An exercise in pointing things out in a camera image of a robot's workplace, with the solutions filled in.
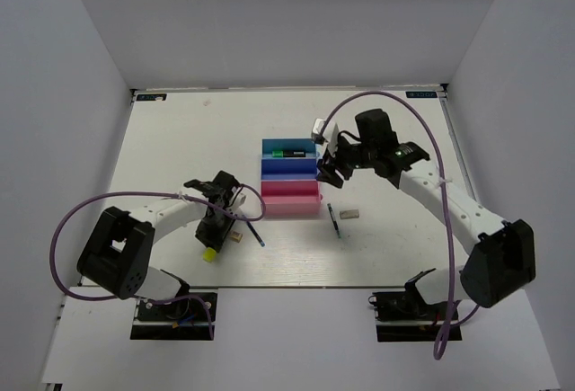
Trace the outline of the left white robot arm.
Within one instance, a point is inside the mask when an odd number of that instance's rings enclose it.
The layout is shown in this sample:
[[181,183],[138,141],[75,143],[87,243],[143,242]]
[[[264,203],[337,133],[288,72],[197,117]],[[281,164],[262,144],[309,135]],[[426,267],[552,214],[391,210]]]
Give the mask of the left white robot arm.
[[149,265],[154,244],[172,232],[196,222],[195,237],[209,257],[219,253],[244,202],[240,183],[219,172],[210,182],[191,180],[183,193],[202,194],[199,202],[161,199],[140,209],[105,209],[90,234],[77,263],[80,274],[119,299],[131,297],[159,301],[169,317],[179,318],[190,307],[187,283]]

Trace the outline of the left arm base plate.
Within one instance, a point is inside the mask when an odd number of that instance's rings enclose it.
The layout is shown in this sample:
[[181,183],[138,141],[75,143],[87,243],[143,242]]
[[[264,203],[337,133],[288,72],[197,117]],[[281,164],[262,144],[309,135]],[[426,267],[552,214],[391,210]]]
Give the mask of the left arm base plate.
[[179,301],[175,306],[154,306],[139,301],[132,322],[133,341],[211,341],[216,330],[218,294],[196,292],[208,308],[197,299]]

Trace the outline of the white eraser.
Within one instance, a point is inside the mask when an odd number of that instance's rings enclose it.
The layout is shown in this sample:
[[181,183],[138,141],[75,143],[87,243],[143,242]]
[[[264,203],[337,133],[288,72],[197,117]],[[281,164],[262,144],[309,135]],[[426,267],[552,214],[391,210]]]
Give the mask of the white eraser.
[[340,212],[340,219],[348,220],[348,219],[357,219],[360,217],[360,213],[358,209],[346,209]]

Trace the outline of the yellow cap black highlighter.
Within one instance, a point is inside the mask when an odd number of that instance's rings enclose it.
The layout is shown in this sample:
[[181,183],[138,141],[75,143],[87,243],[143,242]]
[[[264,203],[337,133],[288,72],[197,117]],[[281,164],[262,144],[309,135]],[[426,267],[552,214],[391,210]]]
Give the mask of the yellow cap black highlighter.
[[218,251],[211,248],[211,247],[208,247],[205,249],[205,251],[202,255],[202,259],[205,262],[212,263],[217,258],[217,256],[218,256]]

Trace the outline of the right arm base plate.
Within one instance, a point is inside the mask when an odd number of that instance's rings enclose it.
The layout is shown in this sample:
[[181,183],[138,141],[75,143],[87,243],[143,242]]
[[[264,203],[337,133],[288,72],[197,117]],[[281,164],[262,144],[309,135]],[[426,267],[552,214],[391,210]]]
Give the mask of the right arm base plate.
[[378,342],[434,342],[447,315],[447,302],[419,308],[404,291],[373,292],[367,302],[375,313]]

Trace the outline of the green cap black highlighter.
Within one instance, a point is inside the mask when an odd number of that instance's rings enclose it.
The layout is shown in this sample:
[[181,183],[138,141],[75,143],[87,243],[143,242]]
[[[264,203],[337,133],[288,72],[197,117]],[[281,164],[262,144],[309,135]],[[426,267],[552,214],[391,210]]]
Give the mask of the green cap black highlighter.
[[306,152],[301,150],[273,150],[273,158],[306,158]]

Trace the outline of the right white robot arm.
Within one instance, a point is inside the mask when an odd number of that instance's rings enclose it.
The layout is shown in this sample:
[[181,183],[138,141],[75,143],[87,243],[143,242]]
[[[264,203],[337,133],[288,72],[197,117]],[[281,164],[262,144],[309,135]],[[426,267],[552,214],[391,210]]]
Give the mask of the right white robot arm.
[[398,140],[384,111],[364,111],[355,121],[354,143],[325,120],[315,121],[312,139],[325,147],[318,181],[340,188],[354,171],[371,169],[450,228],[468,255],[462,266],[422,271],[405,283],[412,315],[427,317],[449,299],[490,308],[535,279],[535,236],[527,222],[507,221],[441,176],[423,148]]

